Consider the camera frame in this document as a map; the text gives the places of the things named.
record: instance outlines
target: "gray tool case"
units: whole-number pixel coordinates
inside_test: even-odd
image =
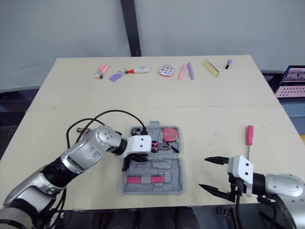
[[[163,128],[173,128],[178,131],[178,138],[169,144],[173,149],[159,150],[157,153],[148,153],[149,161],[131,161],[128,170],[124,173],[122,186],[123,194],[181,194],[183,192],[183,169],[182,160],[178,157],[181,150],[181,135],[176,126],[160,126],[159,122],[152,121],[146,127],[148,135],[153,141],[165,143],[163,141]],[[132,127],[132,131],[142,127]]]

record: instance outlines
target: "white wall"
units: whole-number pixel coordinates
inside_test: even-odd
[[[130,56],[119,0],[0,0],[0,92],[41,85],[57,57],[98,56]]]
[[[305,65],[304,0],[135,0],[143,56],[250,54]]]

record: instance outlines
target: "white table surface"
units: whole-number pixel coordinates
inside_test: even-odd
[[[130,108],[145,124],[159,120],[162,125],[177,125],[182,133],[183,176],[181,195],[123,195],[122,161],[107,153],[90,170],[68,185],[66,209],[140,208],[195,206],[230,203],[198,186],[199,183],[229,191],[226,166],[204,161],[209,156],[246,154],[245,128],[253,125],[254,144],[250,160],[263,174],[291,173],[305,180],[304,144],[279,105]],[[0,201],[36,169],[57,158],[65,149],[65,133],[71,123],[92,117],[99,109],[29,111],[0,161]],[[124,114],[105,115],[106,124],[128,135],[136,121]],[[77,133],[72,131],[75,141]],[[255,203],[256,199],[241,199]]]
[[[211,61],[220,70],[214,78],[202,65]],[[77,58],[58,59],[35,97],[0,161],[0,201],[22,180],[66,150],[67,128],[79,119],[108,109],[125,109],[145,124],[160,121],[176,125],[182,134],[183,176],[181,195],[123,195],[122,161],[105,154],[93,168],[68,186],[66,209],[195,206],[230,203],[207,193],[198,183],[229,191],[226,166],[204,161],[209,156],[246,154],[245,128],[254,126],[250,160],[258,173],[291,173],[305,180],[302,171],[305,147],[287,114],[248,55],[228,56]],[[188,73],[178,81],[182,64],[191,62],[195,80]],[[102,64],[111,68],[104,80],[91,75]],[[162,64],[171,64],[174,77],[158,75]],[[141,65],[150,74],[126,75],[112,83],[111,73]],[[107,125],[128,135],[138,123],[124,114],[107,114]],[[71,141],[77,133],[72,131]],[[256,199],[243,197],[243,203]]]
[[[219,69],[213,77],[203,66],[204,59]],[[226,70],[228,58],[233,63]],[[195,80],[188,70],[178,81],[183,64],[191,62]],[[92,78],[99,66],[109,64],[103,80]],[[163,64],[175,67],[172,77],[158,74]],[[121,68],[151,67],[146,74],[127,74],[109,80]],[[192,107],[222,105],[279,104],[249,55],[58,58],[41,86],[30,109],[88,109],[128,107]]]

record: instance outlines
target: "laptop screen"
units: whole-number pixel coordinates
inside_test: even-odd
[[[305,99],[305,66],[289,66],[275,92],[280,101]]]

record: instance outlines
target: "red screwdriver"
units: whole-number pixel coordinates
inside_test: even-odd
[[[247,159],[249,160],[250,146],[252,146],[254,127],[249,125],[246,130],[246,145],[248,146]]]

